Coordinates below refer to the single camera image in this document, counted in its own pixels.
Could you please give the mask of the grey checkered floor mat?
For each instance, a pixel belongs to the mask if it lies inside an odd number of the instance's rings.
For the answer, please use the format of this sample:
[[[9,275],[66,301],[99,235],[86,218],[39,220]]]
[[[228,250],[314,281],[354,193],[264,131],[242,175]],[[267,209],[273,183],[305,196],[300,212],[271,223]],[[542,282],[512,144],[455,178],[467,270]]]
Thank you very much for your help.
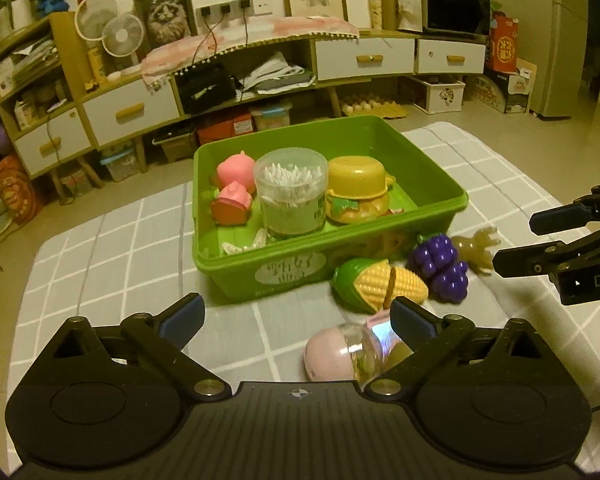
[[[305,164],[370,156],[390,214],[254,246],[263,214],[214,223],[213,176],[239,152]],[[18,479],[582,479],[600,471],[600,231],[541,237],[554,200],[469,133],[329,119],[207,144],[194,159],[196,282],[132,292],[117,323],[73,315],[10,396]],[[309,382],[300,351],[359,320],[331,281],[404,263],[419,237],[496,226],[504,252],[460,304],[399,304],[412,355],[363,380]]]

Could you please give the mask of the wooden tv cabinet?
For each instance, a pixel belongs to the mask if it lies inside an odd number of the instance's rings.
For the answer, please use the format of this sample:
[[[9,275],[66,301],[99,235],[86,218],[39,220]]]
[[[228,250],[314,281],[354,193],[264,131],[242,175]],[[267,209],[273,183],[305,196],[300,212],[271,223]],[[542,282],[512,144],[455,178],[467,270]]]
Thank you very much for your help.
[[[309,37],[264,44],[189,66],[222,63],[238,84],[234,99],[191,115],[184,112],[178,95],[174,81],[177,72],[163,78],[162,84],[148,87],[139,69],[93,89],[93,72],[86,49],[70,23],[71,17],[69,12],[54,13],[18,32],[12,41],[0,47],[2,62],[9,53],[35,38],[50,35],[55,41],[55,55],[35,63],[29,78],[9,92],[0,92],[3,124],[32,178],[90,151],[110,148],[189,117],[256,100],[257,94],[242,92],[240,80],[275,51],[282,52],[288,62],[312,70],[313,88],[332,88],[374,77],[480,74],[486,58],[486,44],[477,39],[370,29],[360,30],[358,38]],[[20,128],[14,115],[16,96],[55,74],[62,76],[67,84],[67,103],[32,125]]]

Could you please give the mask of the egg carton tray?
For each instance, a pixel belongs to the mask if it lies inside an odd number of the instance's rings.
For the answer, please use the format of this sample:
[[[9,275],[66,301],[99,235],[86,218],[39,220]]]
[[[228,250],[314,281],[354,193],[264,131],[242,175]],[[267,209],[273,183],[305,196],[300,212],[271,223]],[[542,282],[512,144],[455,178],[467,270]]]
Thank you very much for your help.
[[[390,96],[378,94],[354,94],[339,100],[340,110],[348,117],[370,115],[382,119],[401,119],[407,116],[403,104],[391,99]]]

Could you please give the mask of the purple toy grapes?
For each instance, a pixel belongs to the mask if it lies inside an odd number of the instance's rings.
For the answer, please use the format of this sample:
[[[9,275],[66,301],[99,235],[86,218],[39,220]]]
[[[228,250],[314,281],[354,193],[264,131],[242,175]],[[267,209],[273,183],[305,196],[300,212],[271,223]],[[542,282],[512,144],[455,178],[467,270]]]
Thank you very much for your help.
[[[452,240],[445,234],[417,237],[408,263],[428,286],[430,297],[450,304],[460,304],[467,297],[468,264],[460,260]]]

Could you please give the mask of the pink clear capsule ball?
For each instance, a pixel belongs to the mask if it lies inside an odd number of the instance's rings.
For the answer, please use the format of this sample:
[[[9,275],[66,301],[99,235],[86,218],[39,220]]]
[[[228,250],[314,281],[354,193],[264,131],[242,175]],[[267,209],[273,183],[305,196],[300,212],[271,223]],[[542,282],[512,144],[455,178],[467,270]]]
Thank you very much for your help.
[[[355,380],[364,387],[412,354],[393,331],[385,310],[364,323],[321,330],[306,343],[303,363],[311,382]]]

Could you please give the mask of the grey refrigerator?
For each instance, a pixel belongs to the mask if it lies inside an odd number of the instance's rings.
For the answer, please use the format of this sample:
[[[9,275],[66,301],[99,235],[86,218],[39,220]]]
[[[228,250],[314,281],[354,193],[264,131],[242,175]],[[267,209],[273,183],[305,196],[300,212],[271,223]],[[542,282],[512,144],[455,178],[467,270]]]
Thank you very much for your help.
[[[600,48],[600,0],[494,0],[519,21],[518,56],[536,66],[531,113],[573,114],[585,74]]]

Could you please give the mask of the stack of folded papers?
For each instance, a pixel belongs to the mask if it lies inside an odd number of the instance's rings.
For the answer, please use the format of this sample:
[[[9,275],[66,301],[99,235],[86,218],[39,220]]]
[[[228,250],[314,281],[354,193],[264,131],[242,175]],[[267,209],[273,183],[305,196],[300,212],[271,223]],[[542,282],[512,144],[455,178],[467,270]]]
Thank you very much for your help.
[[[252,92],[258,96],[274,96],[285,91],[305,89],[314,82],[312,70],[289,63],[280,51],[275,51],[240,80],[242,92]]]

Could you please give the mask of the white desk fan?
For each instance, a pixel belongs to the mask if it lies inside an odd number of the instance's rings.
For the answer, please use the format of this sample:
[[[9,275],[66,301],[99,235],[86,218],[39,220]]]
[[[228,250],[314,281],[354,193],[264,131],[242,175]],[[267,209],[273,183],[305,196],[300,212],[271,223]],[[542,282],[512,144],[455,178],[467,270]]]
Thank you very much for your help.
[[[140,69],[137,51],[143,47],[145,27],[133,13],[120,12],[117,0],[83,0],[74,26],[99,87]]]

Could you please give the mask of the pink round toy figure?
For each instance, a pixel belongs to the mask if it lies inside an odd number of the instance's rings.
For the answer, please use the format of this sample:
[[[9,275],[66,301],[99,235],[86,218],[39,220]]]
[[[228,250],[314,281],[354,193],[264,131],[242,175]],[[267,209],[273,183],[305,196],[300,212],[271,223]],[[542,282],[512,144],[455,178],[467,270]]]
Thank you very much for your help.
[[[237,182],[241,184],[249,194],[256,190],[254,183],[253,168],[256,162],[244,151],[230,155],[223,160],[215,169],[215,182],[219,188]]]

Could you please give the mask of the pink checkered cloth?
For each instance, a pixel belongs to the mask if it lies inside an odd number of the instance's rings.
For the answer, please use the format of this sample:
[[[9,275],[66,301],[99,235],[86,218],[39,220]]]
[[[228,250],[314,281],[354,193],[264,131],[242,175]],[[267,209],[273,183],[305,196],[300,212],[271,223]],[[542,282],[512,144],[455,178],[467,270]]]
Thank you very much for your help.
[[[330,16],[287,16],[248,20],[247,25],[228,26],[185,37],[158,47],[140,62],[140,74],[148,87],[189,66],[205,63],[218,55],[309,37],[358,38],[360,30],[342,18]]]

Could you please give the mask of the black bag on shelf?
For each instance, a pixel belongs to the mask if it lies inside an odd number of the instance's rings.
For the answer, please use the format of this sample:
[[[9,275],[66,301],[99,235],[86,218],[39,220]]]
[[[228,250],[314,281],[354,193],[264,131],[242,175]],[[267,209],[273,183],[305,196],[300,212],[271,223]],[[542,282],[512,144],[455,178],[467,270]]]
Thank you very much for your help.
[[[186,114],[199,114],[234,99],[234,77],[222,63],[187,67],[174,76]]]

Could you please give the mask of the yellow toy pot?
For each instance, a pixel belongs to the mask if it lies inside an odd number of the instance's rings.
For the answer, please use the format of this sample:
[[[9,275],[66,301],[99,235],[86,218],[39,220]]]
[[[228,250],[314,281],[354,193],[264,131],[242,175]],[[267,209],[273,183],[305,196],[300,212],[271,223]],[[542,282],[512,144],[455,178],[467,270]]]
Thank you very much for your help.
[[[347,200],[373,200],[388,192],[396,178],[370,156],[339,156],[328,162],[327,193]]]

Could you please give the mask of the yellow toy corn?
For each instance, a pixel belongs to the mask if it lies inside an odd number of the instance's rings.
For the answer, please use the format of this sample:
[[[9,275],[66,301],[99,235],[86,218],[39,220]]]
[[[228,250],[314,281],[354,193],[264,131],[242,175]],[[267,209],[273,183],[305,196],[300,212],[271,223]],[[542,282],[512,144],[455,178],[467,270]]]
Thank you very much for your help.
[[[388,309],[399,297],[422,304],[429,296],[428,286],[417,274],[387,259],[346,261],[336,269],[332,289],[350,311],[368,315]]]

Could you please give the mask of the white storage crate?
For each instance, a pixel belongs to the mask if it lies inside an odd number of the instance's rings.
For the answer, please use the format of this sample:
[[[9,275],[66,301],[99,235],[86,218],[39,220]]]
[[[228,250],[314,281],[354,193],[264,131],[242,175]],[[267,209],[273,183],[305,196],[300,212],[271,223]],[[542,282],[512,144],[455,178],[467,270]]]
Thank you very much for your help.
[[[399,92],[408,102],[428,115],[460,112],[466,84],[448,75],[405,76]]]

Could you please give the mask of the orange printed bucket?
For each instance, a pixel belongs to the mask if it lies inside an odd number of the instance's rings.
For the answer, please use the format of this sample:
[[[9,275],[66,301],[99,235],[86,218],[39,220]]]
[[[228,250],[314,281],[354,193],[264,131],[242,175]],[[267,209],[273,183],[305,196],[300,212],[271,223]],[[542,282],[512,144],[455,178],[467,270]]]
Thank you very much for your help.
[[[30,222],[43,208],[43,200],[15,154],[0,160],[0,199],[18,226]]]

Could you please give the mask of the red cardboard box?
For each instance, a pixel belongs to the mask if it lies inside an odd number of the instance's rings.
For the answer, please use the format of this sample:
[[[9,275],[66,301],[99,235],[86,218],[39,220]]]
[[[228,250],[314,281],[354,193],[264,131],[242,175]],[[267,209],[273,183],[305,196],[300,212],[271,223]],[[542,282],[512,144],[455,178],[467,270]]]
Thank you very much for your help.
[[[249,110],[222,110],[202,118],[196,127],[200,145],[253,132]]]

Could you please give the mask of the green plastic storage bin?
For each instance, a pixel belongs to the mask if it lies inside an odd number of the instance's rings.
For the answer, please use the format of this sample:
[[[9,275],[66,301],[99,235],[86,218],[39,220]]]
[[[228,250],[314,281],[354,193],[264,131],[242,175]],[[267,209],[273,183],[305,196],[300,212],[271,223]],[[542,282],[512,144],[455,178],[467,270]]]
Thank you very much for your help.
[[[307,122],[208,143],[194,159],[193,257],[235,302],[328,280],[444,233],[467,193],[388,122]]]

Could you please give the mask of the framed cat picture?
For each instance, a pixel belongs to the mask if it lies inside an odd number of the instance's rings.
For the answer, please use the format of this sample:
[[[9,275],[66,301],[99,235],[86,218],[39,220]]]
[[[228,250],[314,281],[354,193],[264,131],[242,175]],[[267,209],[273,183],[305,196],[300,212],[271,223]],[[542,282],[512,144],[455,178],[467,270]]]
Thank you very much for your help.
[[[133,10],[144,25],[146,53],[196,35],[192,0],[133,0]]]

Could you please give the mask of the clear cotton swab jar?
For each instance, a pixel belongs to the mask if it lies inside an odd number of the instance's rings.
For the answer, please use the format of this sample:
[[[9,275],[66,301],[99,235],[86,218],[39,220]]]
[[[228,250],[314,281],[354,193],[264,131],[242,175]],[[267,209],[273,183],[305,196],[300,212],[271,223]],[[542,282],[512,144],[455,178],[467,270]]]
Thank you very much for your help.
[[[272,237],[321,231],[326,222],[328,162],[308,148],[280,148],[260,157],[253,168],[260,213]]]

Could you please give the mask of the clear plastic storage box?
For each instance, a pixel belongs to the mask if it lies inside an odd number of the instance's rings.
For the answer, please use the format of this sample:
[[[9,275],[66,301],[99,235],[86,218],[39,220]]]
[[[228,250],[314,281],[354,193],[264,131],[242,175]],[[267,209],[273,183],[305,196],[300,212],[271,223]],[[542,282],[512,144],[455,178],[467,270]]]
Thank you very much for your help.
[[[250,114],[257,131],[287,127],[290,125],[290,101],[280,101],[267,106],[253,107]]]

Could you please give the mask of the black microwave oven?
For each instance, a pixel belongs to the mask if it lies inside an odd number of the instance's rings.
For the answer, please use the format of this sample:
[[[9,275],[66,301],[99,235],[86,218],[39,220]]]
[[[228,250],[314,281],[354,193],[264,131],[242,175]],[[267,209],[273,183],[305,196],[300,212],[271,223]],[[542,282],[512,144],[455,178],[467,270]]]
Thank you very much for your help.
[[[491,0],[422,0],[422,28],[445,35],[488,36]]]

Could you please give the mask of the small pink pig toy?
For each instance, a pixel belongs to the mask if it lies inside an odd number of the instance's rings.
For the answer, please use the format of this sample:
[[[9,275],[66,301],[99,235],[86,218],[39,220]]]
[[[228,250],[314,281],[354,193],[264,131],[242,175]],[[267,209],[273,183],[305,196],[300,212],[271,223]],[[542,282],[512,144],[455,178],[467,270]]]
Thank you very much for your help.
[[[219,226],[243,226],[249,219],[251,205],[251,194],[241,183],[233,181],[212,200],[212,218]]]

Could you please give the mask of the red gift box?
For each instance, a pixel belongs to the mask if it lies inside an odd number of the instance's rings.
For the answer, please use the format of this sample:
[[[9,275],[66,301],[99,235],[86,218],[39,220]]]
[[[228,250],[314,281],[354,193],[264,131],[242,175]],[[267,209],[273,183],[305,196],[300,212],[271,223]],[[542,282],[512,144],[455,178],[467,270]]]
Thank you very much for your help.
[[[513,73],[517,67],[518,20],[495,11],[490,21],[486,67],[499,73]]]

